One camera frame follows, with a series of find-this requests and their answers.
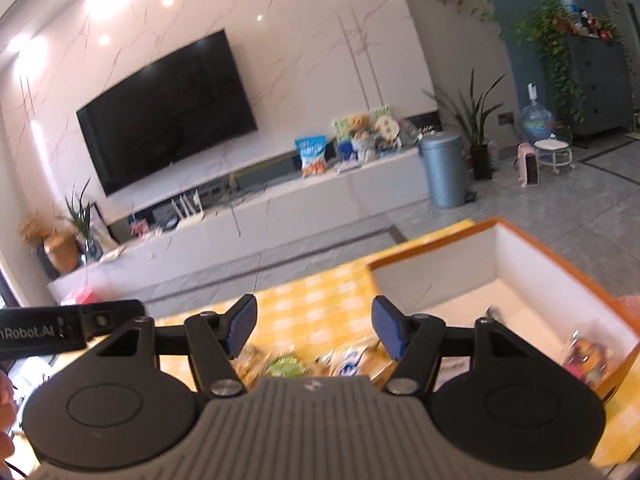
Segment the gray trash can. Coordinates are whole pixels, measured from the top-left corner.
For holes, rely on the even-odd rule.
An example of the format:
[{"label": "gray trash can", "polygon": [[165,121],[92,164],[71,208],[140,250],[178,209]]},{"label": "gray trash can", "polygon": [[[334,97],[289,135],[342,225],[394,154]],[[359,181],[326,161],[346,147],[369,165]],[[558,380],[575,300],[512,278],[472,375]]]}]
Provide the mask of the gray trash can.
[{"label": "gray trash can", "polygon": [[469,194],[462,137],[450,132],[425,136],[420,154],[427,169],[431,203],[438,208],[460,207]]}]

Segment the dried flower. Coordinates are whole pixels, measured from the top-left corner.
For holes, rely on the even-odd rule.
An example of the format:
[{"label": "dried flower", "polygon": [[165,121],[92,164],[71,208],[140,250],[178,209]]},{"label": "dried flower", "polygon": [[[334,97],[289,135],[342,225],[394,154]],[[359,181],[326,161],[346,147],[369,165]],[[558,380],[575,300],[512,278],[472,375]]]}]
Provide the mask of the dried flower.
[{"label": "dried flower", "polygon": [[39,216],[29,213],[18,227],[18,238],[25,244],[37,247],[51,236],[51,230]]}]

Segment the round stool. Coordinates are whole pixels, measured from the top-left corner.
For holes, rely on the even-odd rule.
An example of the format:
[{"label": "round stool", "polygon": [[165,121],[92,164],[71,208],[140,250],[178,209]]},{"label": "round stool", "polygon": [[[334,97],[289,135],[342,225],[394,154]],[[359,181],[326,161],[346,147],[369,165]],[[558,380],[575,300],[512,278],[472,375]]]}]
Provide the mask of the round stool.
[{"label": "round stool", "polygon": [[575,169],[574,152],[568,142],[558,139],[543,139],[537,140],[534,147],[538,164],[551,167],[554,174],[560,174],[559,168],[563,166]]}]

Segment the black round disc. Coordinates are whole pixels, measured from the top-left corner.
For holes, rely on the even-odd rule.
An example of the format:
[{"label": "black round disc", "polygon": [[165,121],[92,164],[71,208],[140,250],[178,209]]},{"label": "black round disc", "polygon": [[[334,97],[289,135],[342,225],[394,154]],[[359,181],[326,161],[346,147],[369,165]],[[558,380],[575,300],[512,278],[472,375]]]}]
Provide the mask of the black round disc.
[{"label": "black round disc", "polygon": [[499,467],[545,470],[589,457],[604,430],[598,397],[559,367],[501,358],[433,394],[431,417],[454,446]]},{"label": "black round disc", "polygon": [[63,370],[30,397],[23,427],[41,461],[121,469],[171,449],[195,424],[195,396],[179,380],[152,367],[101,368],[93,377]]}]

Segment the tiled floor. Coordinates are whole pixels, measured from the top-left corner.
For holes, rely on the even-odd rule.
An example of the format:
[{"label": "tiled floor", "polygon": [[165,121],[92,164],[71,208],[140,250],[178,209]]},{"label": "tiled floor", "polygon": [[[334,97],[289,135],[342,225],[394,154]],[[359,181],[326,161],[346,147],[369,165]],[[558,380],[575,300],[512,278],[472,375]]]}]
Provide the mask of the tiled floor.
[{"label": "tiled floor", "polygon": [[[628,138],[600,140],[575,150],[578,160]],[[286,283],[388,248],[453,222],[501,216],[573,262],[616,296],[640,292],[640,142],[578,163],[559,176],[542,171],[541,185],[521,189],[510,162],[477,183],[478,200],[453,210],[415,203],[223,267],[140,290],[155,317],[167,316]],[[606,170],[621,171],[638,184]]]}]

